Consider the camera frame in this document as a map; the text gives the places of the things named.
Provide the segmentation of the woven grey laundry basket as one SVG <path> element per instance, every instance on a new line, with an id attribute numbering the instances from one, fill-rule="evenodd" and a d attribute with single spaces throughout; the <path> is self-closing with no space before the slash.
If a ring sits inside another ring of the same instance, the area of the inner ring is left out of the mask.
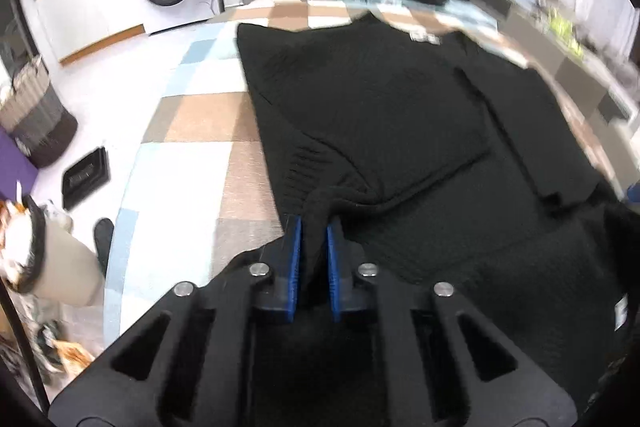
<path id="1" fill-rule="evenodd" d="M 13 78 L 1 103 L 1 127 L 37 169 L 54 164 L 74 139 L 78 121 L 58 97 L 40 56 Z"/>

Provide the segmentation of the teal checkered side table cloth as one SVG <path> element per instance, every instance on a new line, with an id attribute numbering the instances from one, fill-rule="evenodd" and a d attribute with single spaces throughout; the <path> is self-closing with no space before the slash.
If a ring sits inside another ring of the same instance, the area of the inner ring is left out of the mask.
<path id="1" fill-rule="evenodd" d="M 450 17 L 455 17 L 462 21 L 463 25 L 469 26 L 485 26 L 492 29 L 498 28 L 498 23 L 495 17 L 488 15 L 486 12 L 478 8 L 476 5 L 469 1 L 463 0 L 448 0 L 444 5 L 432 5 L 417 2 L 414 0 L 341 0 L 347 3 L 360 3 L 360 4 L 386 4 L 386 5 L 398 5 L 408 10 L 415 11 L 431 11 L 435 13 L 445 14 Z"/>

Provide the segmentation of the purple bag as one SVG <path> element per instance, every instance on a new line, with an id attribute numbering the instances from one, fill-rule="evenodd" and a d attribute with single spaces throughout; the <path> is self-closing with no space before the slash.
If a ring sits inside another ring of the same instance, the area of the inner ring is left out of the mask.
<path id="1" fill-rule="evenodd" d="M 21 183 L 23 194 L 32 191 L 38 169 L 18 149 L 13 139 L 0 129 L 0 196 L 2 200 L 16 199 L 16 184 Z"/>

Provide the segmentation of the black plastic tray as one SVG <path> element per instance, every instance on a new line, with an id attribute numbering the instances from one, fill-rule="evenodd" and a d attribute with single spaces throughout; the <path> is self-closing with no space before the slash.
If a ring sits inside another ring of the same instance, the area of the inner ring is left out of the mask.
<path id="1" fill-rule="evenodd" d="M 62 203 L 72 210 L 111 180 L 110 163 L 104 146 L 98 147 L 68 168 L 62 179 Z"/>

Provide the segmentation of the black knit sweater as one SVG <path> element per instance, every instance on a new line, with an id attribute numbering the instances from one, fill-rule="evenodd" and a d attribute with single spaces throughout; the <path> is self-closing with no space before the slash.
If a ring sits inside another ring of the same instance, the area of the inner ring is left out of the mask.
<path id="1" fill-rule="evenodd" d="M 398 279 L 457 283 L 584 409 L 639 303 L 637 213 L 587 159 L 536 70 L 460 31 L 365 15 L 236 45 L 281 219 L 303 221 L 300 289 L 328 291 L 329 221 Z"/>

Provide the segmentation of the beige trash bin black liner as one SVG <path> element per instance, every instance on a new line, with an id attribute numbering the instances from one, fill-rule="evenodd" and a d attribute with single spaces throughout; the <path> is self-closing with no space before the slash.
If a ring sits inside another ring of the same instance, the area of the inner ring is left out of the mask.
<path id="1" fill-rule="evenodd" d="M 96 254 L 29 196 L 2 209 L 1 276 L 17 294 L 75 308 L 92 305 L 104 281 Z"/>

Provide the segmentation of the grey cardboard box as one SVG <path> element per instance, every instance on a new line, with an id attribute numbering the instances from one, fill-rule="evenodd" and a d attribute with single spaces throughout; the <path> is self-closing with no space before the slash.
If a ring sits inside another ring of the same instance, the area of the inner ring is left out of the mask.
<path id="1" fill-rule="evenodd" d="M 599 112 L 631 141 L 639 127 L 639 109 L 599 57 L 590 52 L 576 57 L 550 30 L 518 11 L 499 22 L 498 28 L 559 83 L 585 116 Z"/>

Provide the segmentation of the plaid checkered table cloth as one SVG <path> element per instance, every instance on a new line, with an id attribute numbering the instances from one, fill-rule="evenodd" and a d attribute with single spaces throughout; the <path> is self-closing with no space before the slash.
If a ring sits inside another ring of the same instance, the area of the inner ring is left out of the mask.
<path id="1" fill-rule="evenodd" d="M 190 31 L 190 46 L 134 151 L 106 272 L 103 336 L 114 341 L 171 284 L 206 284 L 281 234 L 236 28 L 337 27 L 364 7 L 280 2 Z"/>

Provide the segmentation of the white kitchen cabinet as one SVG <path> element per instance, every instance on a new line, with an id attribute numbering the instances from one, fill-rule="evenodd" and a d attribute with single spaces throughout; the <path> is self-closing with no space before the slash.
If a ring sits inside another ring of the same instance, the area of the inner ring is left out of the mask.
<path id="1" fill-rule="evenodd" d="M 143 25 L 141 0 L 35 0 L 35 6 L 60 63 Z"/>

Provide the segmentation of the green toy items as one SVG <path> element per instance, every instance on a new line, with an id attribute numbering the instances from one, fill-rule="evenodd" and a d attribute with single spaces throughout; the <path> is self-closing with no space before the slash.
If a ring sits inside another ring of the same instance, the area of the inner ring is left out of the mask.
<path id="1" fill-rule="evenodd" d="M 551 8 L 549 10 L 547 26 L 552 35 L 562 43 L 570 54 L 578 60 L 584 57 L 584 49 L 575 36 L 574 24 L 565 18 L 558 9 Z"/>

